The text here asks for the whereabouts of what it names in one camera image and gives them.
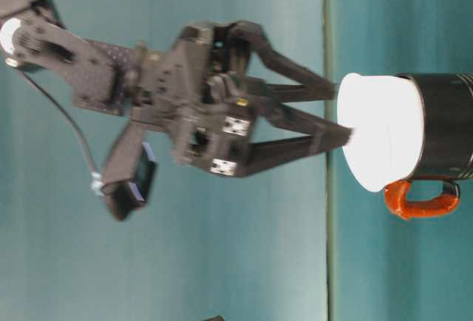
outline black cable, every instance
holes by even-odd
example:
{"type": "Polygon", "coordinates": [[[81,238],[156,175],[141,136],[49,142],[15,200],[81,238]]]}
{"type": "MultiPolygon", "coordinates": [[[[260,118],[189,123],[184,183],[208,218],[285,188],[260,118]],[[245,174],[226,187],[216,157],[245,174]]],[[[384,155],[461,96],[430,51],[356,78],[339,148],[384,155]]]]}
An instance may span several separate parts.
{"type": "Polygon", "coordinates": [[[66,121],[72,126],[75,135],[79,141],[79,145],[81,146],[82,153],[86,159],[87,166],[90,169],[90,173],[94,176],[97,173],[97,166],[95,164],[94,158],[92,156],[92,152],[90,151],[89,144],[87,139],[84,136],[81,128],[77,123],[72,119],[71,115],[55,100],[45,89],[40,87],[33,79],[31,79],[25,72],[17,70],[17,72],[25,79],[25,81],[34,89],[44,95],[51,103],[55,106],[57,110],[61,112],[61,114],[66,118],[66,121]]]}

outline teal wall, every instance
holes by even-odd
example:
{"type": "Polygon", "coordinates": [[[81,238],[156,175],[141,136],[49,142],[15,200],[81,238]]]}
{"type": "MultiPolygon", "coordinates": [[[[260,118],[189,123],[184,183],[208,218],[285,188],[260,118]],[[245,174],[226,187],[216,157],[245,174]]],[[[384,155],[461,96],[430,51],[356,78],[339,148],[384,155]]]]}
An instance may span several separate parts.
{"type": "MultiPolygon", "coordinates": [[[[471,72],[471,0],[327,0],[329,69],[471,72]]],[[[404,222],[364,191],[341,150],[331,157],[333,320],[472,320],[473,184],[440,219],[404,222]]],[[[413,198],[440,184],[417,184],[413,198]]]]}
{"type": "MultiPolygon", "coordinates": [[[[85,38],[165,50],[190,21],[248,18],[322,71],[321,0],[56,0],[85,38]]],[[[253,75],[282,81],[255,61],[253,75]]],[[[35,79],[68,106],[69,88],[35,79]]],[[[0,320],[325,320],[324,157],[224,180],[160,162],[151,205],[116,223],[63,118],[0,66],[0,320]]],[[[322,114],[321,104],[302,106],[322,114]]],[[[71,109],[98,161],[126,120],[71,109]]],[[[258,139],[278,136],[262,123],[258,139]]]]}

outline mug handle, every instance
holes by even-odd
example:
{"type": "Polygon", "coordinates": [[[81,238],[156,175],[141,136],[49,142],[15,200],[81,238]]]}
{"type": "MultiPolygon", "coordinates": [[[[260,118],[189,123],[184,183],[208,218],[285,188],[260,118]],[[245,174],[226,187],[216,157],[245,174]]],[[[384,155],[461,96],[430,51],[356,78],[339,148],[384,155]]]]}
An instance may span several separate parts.
{"type": "Polygon", "coordinates": [[[388,209],[402,219],[444,216],[453,212],[460,204],[460,187],[452,180],[443,182],[443,191],[438,197],[425,201],[407,200],[411,185],[410,180],[398,180],[384,190],[388,209]]]}

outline screw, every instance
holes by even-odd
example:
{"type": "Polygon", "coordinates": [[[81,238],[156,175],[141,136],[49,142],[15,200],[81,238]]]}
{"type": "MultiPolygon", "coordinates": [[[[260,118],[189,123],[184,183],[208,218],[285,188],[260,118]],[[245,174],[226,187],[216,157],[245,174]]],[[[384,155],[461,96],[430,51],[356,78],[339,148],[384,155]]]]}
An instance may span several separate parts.
{"type": "Polygon", "coordinates": [[[5,64],[13,68],[16,68],[20,65],[20,63],[17,60],[14,60],[13,58],[7,58],[5,60],[5,64]]]}

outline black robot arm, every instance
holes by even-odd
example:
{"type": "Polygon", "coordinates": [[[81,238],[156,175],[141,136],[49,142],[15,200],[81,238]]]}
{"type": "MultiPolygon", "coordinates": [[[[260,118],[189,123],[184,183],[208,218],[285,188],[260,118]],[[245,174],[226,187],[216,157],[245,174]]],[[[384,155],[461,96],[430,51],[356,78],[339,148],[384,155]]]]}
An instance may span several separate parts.
{"type": "Polygon", "coordinates": [[[93,172],[96,192],[118,220],[143,207],[151,191],[156,163],[146,131],[170,137],[177,163],[236,178],[335,149],[351,133],[285,104],[331,99],[334,86],[275,51],[249,21],[190,24],[162,53],[79,38],[65,30],[52,0],[0,0],[0,53],[18,70],[60,75],[75,107],[129,116],[103,175],[93,172]],[[297,84],[248,76],[253,53],[297,84]],[[252,143],[259,118],[303,136],[252,143]]]}

